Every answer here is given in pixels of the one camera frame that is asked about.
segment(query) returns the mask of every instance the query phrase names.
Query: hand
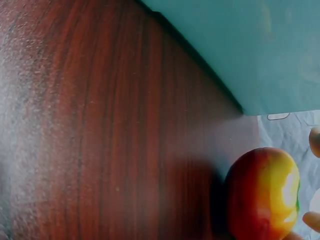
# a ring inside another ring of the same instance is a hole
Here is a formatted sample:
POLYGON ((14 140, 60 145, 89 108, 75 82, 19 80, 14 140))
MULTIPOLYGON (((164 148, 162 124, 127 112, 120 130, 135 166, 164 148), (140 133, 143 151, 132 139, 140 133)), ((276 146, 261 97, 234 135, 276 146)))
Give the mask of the hand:
MULTIPOLYGON (((310 228, 320 233, 320 213, 309 211, 303 216, 302 220, 310 228)), ((295 232, 290 232, 283 240, 304 240, 304 238, 295 232)))

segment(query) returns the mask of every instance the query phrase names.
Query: wood grain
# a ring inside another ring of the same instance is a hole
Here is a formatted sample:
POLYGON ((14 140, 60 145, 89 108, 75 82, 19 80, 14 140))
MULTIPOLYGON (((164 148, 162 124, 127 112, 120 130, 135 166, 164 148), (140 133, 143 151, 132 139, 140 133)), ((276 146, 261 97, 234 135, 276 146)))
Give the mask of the wood grain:
POLYGON ((0 239, 210 240, 257 146, 133 0, 0 0, 0 239))

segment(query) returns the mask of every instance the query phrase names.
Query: teal fabric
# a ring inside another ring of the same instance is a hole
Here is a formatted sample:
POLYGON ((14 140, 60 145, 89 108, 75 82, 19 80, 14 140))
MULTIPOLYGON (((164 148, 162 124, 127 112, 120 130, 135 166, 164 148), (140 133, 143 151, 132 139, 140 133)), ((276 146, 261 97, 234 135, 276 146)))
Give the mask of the teal fabric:
POLYGON ((320 1, 142 1, 198 51, 245 114, 320 109, 320 1))

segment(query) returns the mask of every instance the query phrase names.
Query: dark wood surface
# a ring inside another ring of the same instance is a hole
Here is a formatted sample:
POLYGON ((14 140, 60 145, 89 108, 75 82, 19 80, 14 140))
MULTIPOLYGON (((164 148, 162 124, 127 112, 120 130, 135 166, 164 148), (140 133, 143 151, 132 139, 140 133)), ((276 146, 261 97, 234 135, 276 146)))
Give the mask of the dark wood surface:
POLYGON ((133 0, 0 0, 1 240, 218 239, 258 142, 133 0))

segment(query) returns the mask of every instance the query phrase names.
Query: apple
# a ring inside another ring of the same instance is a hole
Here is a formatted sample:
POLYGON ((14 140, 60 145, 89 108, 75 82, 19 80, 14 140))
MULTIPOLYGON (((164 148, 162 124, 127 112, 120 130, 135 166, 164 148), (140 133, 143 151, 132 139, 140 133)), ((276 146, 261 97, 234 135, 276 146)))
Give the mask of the apple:
POLYGON ((226 177, 227 223, 237 240, 282 240, 297 221, 300 175, 293 158, 278 148, 241 156, 226 177))
POLYGON ((313 127, 309 134, 309 145, 312 153, 320 158, 320 127, 313 127))

